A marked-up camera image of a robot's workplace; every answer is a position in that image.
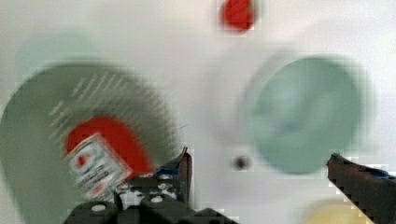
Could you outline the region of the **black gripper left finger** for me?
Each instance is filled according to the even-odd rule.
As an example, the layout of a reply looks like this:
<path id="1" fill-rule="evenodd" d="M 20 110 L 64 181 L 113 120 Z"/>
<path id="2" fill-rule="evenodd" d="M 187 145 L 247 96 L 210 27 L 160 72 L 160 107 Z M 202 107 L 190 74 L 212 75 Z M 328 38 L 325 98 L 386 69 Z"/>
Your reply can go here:
<path id="1" fill-rule="evenodd" d="M 64 224 L 237 224 L 211 208 L 190 207 L 192 164 L 186 148 L 153 173 L 118 185 L 111 202 L 75 207 Z"/>

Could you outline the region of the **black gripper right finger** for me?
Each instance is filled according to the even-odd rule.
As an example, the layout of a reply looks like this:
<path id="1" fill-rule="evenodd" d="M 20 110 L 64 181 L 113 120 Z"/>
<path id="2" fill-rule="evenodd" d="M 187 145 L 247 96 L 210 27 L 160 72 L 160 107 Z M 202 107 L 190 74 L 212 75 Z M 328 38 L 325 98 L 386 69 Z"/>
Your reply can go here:
<path id="1" fill-rule="evenodd" d="M 374 224 L 395 224 L 396 178 L 380 169 L 349 161 L 333 153 L 328 179 Z"/>

